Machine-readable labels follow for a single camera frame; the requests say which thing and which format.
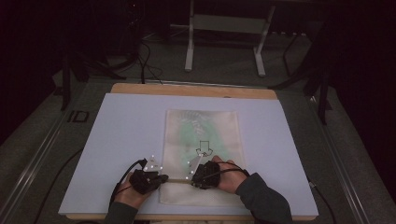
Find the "gray carpet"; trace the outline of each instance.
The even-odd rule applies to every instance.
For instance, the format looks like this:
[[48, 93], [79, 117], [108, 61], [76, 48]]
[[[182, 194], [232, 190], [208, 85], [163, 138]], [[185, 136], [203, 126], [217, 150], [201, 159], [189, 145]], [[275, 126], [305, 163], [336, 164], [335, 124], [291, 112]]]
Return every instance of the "gray carpet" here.
[[[270, 35], [267, 38], [262, 56], [268, 75], [262, 78], [257, 76], [252, 45], [250, 42], [246, 43], [246, 39], [236, 41], [242, 46], [237, 47], [234, 40], [214, 41], [212, 34], [201, 33], [200, 35], [203, 37], [196, 40], [193, 70], [190, 73], [184, 72], [187, 50], [184, 33], [176, 35], [168, 43], [146, 41], [150, 47], [148, 64], [161, 68], [162, 73], [157, 68], [152, 67], [150, 70], [164, 83], [178, 81], [265, 88], [288, 78], [281, 61], [281, 54], [290, 41], [289, 37]], [[309, 41], [303, 36], [297, 40], [288, 54], [291, 69], [295, 69], [301, 62], [308, 47]], [[141, 55], [144, 59], [148, 55], [148, 50], [144, 46], [141, 48]], [[120, 58], [113, 57], [110, 61], [114, 63], [119, 60]], [[120, 74], [127, 76], [128, 82], [136, 82], [140, 76], [140, 67], [135, 64], [128, 70], [120, 71]], [[148, 69], [146, 76], [152, 76]], [[103, 97], [106, 92], [110, 91], [114, 82], [107, 77], [95, 74], [92, 75], [88, 84], [75, 82], [74, 102], [64, 113], [59, 111], [62, 104], [61, 98], [49, 96], [1, 146], [0, 202], [4, 204], [23, 168], [40, 148], [40, 144], [46, 141], [51, 126], [60, 120], [60, 129], [50, 141], [50, 151], [9, 223], [34, 222], [39, 206], [45, 199], [46, 192], [57, 172], [74, 153], [84, 147]], [[301, 94], [303, 85], [304, 81], [301, 81], [284, 91], [278, 91], [277, 95], [287, 115], [306, 174], [327, 199], [337, 222], [395, 223], [394, 202], [380, 181], [359, 136], [337, 99], [336, 92], [330, 90], [329, 102], [332, 110], [327, 111], [329, 124], [323, 127], [318, 122], [315, 109], [313, 109], [314, 105]], [[67, 121], [72, 110], [89, 112], [87, 122]], [[330, 135], [333, 146], [329, 144], [329, 136], [326, 133]], [[332, 147], [336, 147], [337, 155], [343, 162], [342, 168], [347, 172], [367, 218], [359, 219], [350, 206], [345, 180], [340, 178], [339, 168], [334, 165]], [[57, 212], [78, 163], [78, 157], [79, 154], [65, 166], [56, 180], [46, 199], [38, 223], [76, 222], [58, 215]], [[313, 194], [318, 205], [319, 216], [307, 223], [333, 223], [330, 211], [323, 199], [314, 189]]]

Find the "printed diagram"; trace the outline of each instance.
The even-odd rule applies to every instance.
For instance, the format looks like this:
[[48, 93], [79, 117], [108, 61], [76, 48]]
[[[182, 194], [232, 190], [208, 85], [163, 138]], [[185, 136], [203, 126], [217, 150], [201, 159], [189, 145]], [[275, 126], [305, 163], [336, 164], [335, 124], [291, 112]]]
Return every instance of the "printed diagram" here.
[[198, 156], [202, 154], [204, 157], [208, 157], [212, 155], [213, 149], [209, 147], [209, 141], [199, 141], [199, 148], [195, 151]]

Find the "person's left hand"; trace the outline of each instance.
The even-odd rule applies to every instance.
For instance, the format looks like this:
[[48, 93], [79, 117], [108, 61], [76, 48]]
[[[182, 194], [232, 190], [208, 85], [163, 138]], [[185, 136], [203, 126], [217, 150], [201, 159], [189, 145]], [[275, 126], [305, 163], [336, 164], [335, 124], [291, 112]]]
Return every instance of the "person's left hand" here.
[[134, 190], [131, 183], [129, 183], [129, 178], [131, 178], [132, 174], [129, 173], [125, 181], [120, 185], [114, 202], [125, 203], [139, 209], [140, 205], [151, 195], [151, 192], [142, 195]]

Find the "sleeve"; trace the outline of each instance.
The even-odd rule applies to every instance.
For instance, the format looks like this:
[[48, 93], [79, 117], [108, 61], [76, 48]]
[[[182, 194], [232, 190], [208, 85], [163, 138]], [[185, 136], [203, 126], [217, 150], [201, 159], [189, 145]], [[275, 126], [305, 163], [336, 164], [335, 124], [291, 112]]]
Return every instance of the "sleeve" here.
[[134, 222], [134, 217], [137, 214], [137, 209], [125, 203], [114, 202], [108, 209], [105, 218], [105, 224], [131, 224]]
[[259, 223], [292, 223], [288, 201], [270, 189], [257, 174], [248, 177], [236, 190], [242, 203]]

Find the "person's right hand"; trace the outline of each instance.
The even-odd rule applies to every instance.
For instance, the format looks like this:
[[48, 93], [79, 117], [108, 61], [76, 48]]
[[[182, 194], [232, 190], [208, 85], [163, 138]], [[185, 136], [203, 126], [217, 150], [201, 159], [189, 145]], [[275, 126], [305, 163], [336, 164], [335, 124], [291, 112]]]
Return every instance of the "person's right hand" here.
[[[223, 160], [219, 156], [214, 156], [212, 158], [213, 162], [223, 162]], [[235, 164], [232, 160], [228, 160], [227, 162], [232, 163], [219, 163], [220, 170], [228, 170], [228, 169], [235, 169], [238, 168], [234, 166]], [[220, 182], [218, 185], [218, 189], [222, 189], [226, 192], [235, 194], [236, 190], [238, 189], [239, 185], [244, 182], [247, 177], [244, 173], [239, 171], [230, 171], [221, 174]]]

